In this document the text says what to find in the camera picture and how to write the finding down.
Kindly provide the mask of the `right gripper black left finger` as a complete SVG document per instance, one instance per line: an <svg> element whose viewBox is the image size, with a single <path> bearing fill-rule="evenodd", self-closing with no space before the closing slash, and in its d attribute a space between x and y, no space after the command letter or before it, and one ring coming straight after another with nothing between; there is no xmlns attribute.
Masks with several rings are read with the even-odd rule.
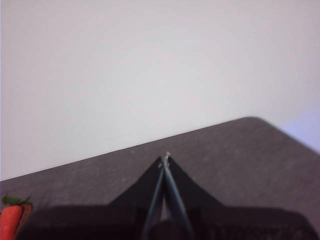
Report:
<svg viewBox="0 0 320 240"><path fill-rule="evenodd" d="M26 220L19 240L136 240L161 176L157 158L140 178L109 204L43 208Z"/></svg>

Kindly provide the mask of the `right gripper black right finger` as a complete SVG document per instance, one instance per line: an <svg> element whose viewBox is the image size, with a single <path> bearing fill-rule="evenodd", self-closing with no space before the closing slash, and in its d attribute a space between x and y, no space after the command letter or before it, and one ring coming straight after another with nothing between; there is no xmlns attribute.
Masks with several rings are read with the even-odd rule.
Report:
<svg viewBox="0 0 320 240"><path fill-rule="evenodd" d="M314 240L302 214L281 208L228 206L196 184L171 156L165 156L168 192L181 222L195 240Z"/></svg>

